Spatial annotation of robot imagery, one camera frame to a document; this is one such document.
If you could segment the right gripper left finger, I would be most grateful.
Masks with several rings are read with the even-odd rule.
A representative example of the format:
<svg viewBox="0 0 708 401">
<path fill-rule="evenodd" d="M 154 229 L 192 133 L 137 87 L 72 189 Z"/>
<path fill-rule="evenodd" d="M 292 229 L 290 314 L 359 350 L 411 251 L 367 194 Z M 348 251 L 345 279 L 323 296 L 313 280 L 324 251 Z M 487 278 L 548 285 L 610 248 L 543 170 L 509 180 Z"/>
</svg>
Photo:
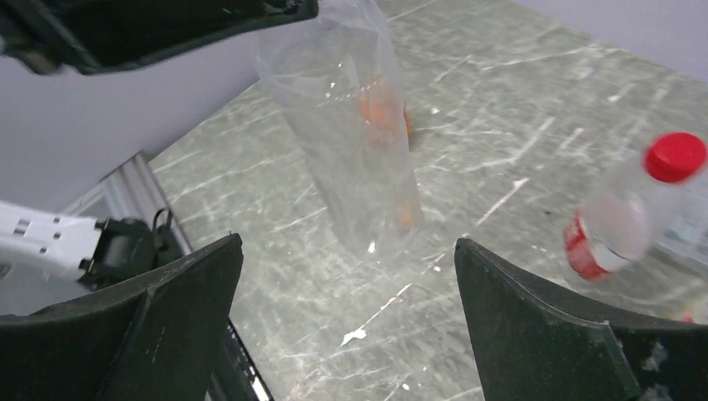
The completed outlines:
<svg viewBox="0 0 708 401">
<path fill-rule="evenodd" d="M 243 261 L 231 234 L 111 287 L 2 316 L 2 399 L 203 399 Z"/>
</svg>

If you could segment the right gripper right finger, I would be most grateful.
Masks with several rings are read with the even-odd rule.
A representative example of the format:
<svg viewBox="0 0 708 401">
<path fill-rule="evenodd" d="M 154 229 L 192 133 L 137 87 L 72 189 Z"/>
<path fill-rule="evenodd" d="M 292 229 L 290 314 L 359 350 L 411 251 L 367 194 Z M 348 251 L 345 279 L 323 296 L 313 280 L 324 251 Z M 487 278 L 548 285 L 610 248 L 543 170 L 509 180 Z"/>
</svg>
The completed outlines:
<svg viewBox="0 0 708 401">
<path fill-rule="evenodd" d="M 487 400 L 706 399 L 706 326 L 595 301 L 468 238 L 454 265 Z"/>
</svg>

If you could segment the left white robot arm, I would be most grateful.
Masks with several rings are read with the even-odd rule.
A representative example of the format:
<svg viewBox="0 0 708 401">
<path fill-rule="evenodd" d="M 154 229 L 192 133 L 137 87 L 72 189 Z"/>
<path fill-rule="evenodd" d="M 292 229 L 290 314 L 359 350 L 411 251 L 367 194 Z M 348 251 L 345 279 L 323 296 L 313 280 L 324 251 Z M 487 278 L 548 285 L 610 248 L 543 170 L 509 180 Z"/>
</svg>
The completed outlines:
<svg viewBox="0 0 708 401">
<path fill-rule="evenodd" d="M 314 18 L 315 1 L 4 1 L 1 54 L 32 73 L 142 69 L 220 40 Z M 1 258 L 106 286 L 156 268 L 164 228 L 1 204 Z"/>
</svg>

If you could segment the red bottle cap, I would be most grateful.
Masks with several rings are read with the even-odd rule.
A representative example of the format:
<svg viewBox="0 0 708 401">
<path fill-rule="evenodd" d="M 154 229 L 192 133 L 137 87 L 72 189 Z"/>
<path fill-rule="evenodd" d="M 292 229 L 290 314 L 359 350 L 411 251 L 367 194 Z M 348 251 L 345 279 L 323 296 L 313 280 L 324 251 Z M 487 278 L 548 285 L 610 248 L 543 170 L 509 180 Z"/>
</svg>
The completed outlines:
<svg viewBox="0 0 708 401">
<path fill-rule="evenodd" d="M 686 132 L 670 132 L 656 137 L 643 156 L 643 167 L 653 179 L 677 184 L 698 174 L 707 162 L 707 145 Z"/>
</svg>

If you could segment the small red label bottle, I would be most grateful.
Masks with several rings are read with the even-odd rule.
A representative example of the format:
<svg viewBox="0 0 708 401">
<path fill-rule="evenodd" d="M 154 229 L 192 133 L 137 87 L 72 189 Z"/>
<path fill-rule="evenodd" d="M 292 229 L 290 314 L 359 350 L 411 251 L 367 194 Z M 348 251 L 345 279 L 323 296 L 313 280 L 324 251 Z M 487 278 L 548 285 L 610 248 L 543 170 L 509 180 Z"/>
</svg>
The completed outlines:
<svg viewBox="0 0 708 401">
<path fill-rule="evenodd" d="M 647 147 L 607 174 L 564 232 L 569 266 L 586 281 L 601 281 L 640 260 L 678 219 L 689 184 L 707 165 L 686 181 L 660 182 L 643 167 Z"/>
</svg>

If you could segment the clear water bottle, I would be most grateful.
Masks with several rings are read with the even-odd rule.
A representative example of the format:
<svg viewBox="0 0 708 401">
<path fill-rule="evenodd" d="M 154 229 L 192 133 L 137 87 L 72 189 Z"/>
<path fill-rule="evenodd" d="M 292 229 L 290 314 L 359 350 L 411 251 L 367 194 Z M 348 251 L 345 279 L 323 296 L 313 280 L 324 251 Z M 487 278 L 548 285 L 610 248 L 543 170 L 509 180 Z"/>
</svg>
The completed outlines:
<svg viewBox="0 0 708 401">
<path fill-rule="evenodd" d="M 421 205 L 406 132 L 382 149 L 370 141 L 360 92 L 402 76 L 387 17 L 373 1 L 320 1 L 310 20 L 258 35 L 257 71 L 302 148 L 339 242 L 355 256 L 402 254 L 420 226 L 397 223 L 396 203 Z"/>
</svg>

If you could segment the orange juice bottle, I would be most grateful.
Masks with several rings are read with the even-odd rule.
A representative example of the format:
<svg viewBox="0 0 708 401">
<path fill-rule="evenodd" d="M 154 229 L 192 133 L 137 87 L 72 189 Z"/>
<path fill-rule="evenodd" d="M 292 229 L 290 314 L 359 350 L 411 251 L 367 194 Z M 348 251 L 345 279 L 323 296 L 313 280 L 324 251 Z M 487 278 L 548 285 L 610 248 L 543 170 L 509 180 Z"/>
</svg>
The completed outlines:
<svg viewBox="0 0 708 401">
<path fill-rule="evenodd" d="M 360 113 L 369 127 L 370 141 L 382 149 L 403 138 L 410 139 L 413 128 L 407 106 L 401 106 L 397 89 L 383 78 L 371 79 L 360 92 Z"/>
</svg>

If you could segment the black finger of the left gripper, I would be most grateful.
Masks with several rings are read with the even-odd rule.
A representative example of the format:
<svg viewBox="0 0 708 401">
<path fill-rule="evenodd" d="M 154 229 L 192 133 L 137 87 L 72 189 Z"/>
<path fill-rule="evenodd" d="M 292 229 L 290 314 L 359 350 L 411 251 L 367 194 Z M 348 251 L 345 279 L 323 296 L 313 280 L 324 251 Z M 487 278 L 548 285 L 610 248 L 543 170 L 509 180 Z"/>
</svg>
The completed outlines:
<svg viewBox="0 0 708 401">
<path fill-rule="evenodd" d="M 1 55 L 38 75 L 111 74 L 317 14 L 312 0 L 1 0 Z"/>
</svg>

